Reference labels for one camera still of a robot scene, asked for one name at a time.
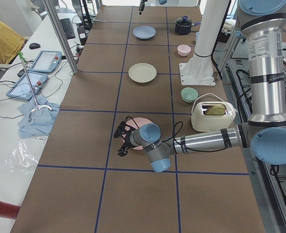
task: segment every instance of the blue joint cap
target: blue joint cap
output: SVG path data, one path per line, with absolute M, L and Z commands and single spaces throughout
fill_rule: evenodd
M 265 16 L 280 10 L 286 5 L 286 0 L 240 0 L 242 11 L 251 16 Z
M 236 38 L 239 38 L 239 39 L 246 39 L 246 37 L 242 35 L 240 31 L 235 31 L 235 36 Z
M 139 129 L 139 135 L 146 142 L 154 143 L 159 140 L 161 136 L 161 131 L 160 131 L 159 126 L 157 126 L 154 123 L 150 123 L 150 124 L 143 125 Z
M 271 127 L 259 131 L 251 140 L 251 151 L 265 163 L 286 164 L 286 128 Z
M 169 158 L 157 160 L 151 163 L 151 166 L 155 172 L 162 172 L 167 170 L 171 166 Z
M 158 0 L 160 5 L 163 5 L 163 4 L 166 4 L 167 3 L 167 0 Z

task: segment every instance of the white toaster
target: white toaster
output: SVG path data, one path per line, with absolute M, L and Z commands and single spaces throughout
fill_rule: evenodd
M 197 100 L 208 95 L 212 95 L 220 101 L 199 102 L 196 105 Z M 213 115 L 208 113 L 211 109 L 214 110 Z M 232 106 L 232 104 L 223 101 L 221 98 L 212 93 L 207 93 L 197 98 L 193 103 L 191 109 L 191 124 L 194 130 L 199 132 L 216 131 L 228 128 L 233 122 L 235 116 L 236 109 Z

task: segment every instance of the pink bowl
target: pink bowl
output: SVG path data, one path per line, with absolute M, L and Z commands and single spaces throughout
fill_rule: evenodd
M 177 47 L 177 53 L 180 56 L 186 57 L 190 54 L 190 52 L 191 52 L 191 47 L 188 45 L 179 45 Z
M 150 120 L 148 120 L 148 119 L 146 119 L 146 118 L 142 118 L 142 117 L 136 117 L 136 118 L 133 118 L 133 120 L 130 119 L 130 120 L 128 120 L 126 123 L 127 123 L 127 125 L 130 125 L 130 126 L 136 128 L 136 129 L 137 129 L 137 125 L 138 125 L 139 127 L 141 127 L 141 126 L 143 126 L 143 125 L 152 123 Z M 135 148 L 133 148 L 133 149 L 135 149 L 135 150 L 142 150 L 143 147 L 142 147 L 142 146 L 139 146 L 139 147 L 135 147 Z

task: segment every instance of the red tube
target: red tube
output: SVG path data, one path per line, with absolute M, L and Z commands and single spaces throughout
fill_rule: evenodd
M 0 201 L 0 217 L 16 219 L 20 206 Z

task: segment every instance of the computer mouse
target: computer mouse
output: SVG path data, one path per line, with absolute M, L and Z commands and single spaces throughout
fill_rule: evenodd
M 37 48 L 40 48 L 40 44 L 38 44 L 38 43 L 31 43 L 30 44 L 30 49 L 31 50 L 34 50 L 34 49 L 37 49 Z

